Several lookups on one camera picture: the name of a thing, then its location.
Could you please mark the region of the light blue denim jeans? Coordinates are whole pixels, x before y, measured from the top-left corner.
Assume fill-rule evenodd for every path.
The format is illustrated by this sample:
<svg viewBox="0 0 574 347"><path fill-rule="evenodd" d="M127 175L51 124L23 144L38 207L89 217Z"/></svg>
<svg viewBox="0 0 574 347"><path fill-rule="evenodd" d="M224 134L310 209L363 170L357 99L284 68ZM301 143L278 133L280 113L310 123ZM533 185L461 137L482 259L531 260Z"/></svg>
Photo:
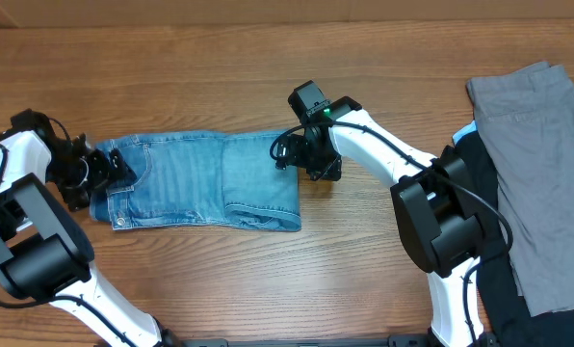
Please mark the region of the light blue denim jeans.
<svg viewBox="0 0 574 347"><path fill-rule="evenodd" d="M134 172L92 195L90 213L115 230L218 225L298 231L298 172L270 156L277 130L132 134L97 144Z"/></svg>

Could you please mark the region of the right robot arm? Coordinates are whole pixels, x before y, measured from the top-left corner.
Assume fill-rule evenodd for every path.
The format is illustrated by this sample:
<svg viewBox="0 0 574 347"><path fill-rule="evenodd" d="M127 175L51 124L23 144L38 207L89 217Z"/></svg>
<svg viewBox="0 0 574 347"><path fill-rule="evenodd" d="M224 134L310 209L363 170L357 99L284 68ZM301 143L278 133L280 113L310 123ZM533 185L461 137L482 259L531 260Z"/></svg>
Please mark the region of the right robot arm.
<svg viewBox="0 0 574 347"><path fill-rule="evenodd" d="M491 206L473 191L464 162L411 147L378 125L355 100L325 97L307 81L288 97L299 126L281 134L270 154L281 170L302 168L313 181L337 181L348 157L391 194L399 236L427 275L433 314L431 346L489 344L477 310L477 272Z"/></svg>

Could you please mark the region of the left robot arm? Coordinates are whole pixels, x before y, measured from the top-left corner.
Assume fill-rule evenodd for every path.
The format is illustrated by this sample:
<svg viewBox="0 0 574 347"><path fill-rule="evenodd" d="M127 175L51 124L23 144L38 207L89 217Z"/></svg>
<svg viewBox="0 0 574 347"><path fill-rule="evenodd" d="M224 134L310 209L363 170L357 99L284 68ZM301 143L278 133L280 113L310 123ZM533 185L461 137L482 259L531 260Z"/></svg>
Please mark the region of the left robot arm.
<svg viewBox="0 0 574 347"><path fill-rule="evenodd" d="M98 334L106 346L179 346L154 316L125 299L99 272L72 213L94 194L135 175L120 152L85 135L56 134L58 121L26 109L0 132L0 307L50 305Z"/></svg>

